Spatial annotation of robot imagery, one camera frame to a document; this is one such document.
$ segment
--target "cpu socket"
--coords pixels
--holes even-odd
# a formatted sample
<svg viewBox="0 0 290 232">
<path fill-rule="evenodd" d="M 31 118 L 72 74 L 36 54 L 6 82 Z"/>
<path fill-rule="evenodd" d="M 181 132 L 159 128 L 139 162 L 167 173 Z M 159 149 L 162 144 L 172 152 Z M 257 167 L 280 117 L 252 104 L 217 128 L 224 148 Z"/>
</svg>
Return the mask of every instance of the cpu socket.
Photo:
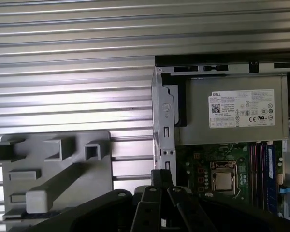
<svg viewBox="0 0 290 232">
<path fill-rule="evenodd" d="M 215 161 L 210 163 L 212 190 L 227 195 L 236 195 L 236 161 Z"/>
</svg>

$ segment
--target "power supply label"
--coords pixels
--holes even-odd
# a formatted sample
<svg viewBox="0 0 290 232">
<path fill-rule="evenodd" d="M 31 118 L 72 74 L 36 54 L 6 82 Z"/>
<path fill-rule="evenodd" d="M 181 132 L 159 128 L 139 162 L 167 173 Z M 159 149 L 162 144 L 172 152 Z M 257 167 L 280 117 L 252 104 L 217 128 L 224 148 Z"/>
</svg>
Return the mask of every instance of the power supply label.
<svg viewBox="0 0 290 232">
<path fill-rule="evenodd" d="M 208 97 L 209 127 L 275 125 L 273 89 L 220 91 Z"/>
</svg>

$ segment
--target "blue ram slot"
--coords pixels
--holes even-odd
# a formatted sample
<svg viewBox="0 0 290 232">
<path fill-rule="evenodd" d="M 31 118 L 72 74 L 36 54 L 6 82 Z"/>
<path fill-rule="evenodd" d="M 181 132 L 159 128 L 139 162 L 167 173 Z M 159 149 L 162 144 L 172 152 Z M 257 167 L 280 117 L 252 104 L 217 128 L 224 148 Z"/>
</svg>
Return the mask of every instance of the blue ram slot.
<svg viewBox="0 0 290 232">
<path fill-rule="evenodd" d="M 268 211 L 278 214 L 276 154 L 273 145 L 265 145 L 265 183 Z"/>
</svg>

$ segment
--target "metal side panel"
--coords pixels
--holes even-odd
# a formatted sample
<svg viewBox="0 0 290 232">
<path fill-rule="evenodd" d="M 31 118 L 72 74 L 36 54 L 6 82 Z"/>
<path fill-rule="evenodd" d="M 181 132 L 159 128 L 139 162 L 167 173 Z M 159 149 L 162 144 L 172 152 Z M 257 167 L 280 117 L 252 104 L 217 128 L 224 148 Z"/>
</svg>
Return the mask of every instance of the metal side panel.
<svg viewBox="0 0 290 232">
<path fill-rule="evenodd" d="M 153 167 L 154 55 L 284 48 L 290 0 L 0 0 L 0 138 L 108 130 L 114 187 L 133 190 Z"/>
</svg>

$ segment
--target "motherboard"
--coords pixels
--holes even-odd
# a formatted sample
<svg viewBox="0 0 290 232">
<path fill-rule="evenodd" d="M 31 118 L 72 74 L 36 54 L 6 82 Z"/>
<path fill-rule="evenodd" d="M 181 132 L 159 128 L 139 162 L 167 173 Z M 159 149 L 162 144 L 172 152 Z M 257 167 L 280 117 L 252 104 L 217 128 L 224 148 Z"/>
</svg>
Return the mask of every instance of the motherboard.
<svg viewBox="0 0 290 232">
<path fill-rule="evenodd" d="M 177 184 L 219 192 L 281 215 L 281 141 L 178 146 Z"/>
</svg>

